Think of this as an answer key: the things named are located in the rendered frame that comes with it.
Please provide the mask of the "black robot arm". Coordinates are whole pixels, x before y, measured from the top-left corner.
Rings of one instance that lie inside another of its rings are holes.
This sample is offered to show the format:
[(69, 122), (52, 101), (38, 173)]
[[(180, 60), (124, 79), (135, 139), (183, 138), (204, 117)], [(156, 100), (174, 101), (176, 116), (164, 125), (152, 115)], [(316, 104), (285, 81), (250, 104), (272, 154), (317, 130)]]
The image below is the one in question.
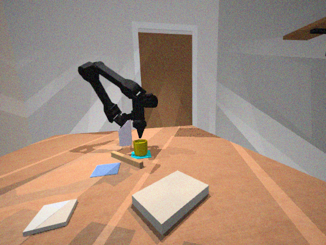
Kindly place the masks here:
[(78, 67), (78, 72), (84, 80), (90, 83), (95, 93), (100, 98), (109, 122), (116, 122), (120, 128), (122, 128), (128, 120), (134, 121), (133, 111), (131, 111), (130, 114), (122, 113), (118, 105), (112, 103), (106, 90), (99, 81), (99, 75), (118, 86), (125, 96), (132, 99), (133, 108), (155, 108), (158, 105), (158, 99), (155, 95), (152, 93), (146, 94), (146, 91), (139, 86), (139, 84), (121, 77), (101, 61), (93, 63), (87, 62)]

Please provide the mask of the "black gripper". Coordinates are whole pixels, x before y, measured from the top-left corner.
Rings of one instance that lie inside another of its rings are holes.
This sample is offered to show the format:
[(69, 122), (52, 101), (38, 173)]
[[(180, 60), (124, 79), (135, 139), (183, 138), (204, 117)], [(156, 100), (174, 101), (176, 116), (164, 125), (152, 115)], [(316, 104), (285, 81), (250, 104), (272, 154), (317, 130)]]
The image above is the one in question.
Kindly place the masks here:
[(147, 123), (144, 118), (144, 108), (133, 108), (133, 128), (137, 129), (139, 138), (142, 138)]

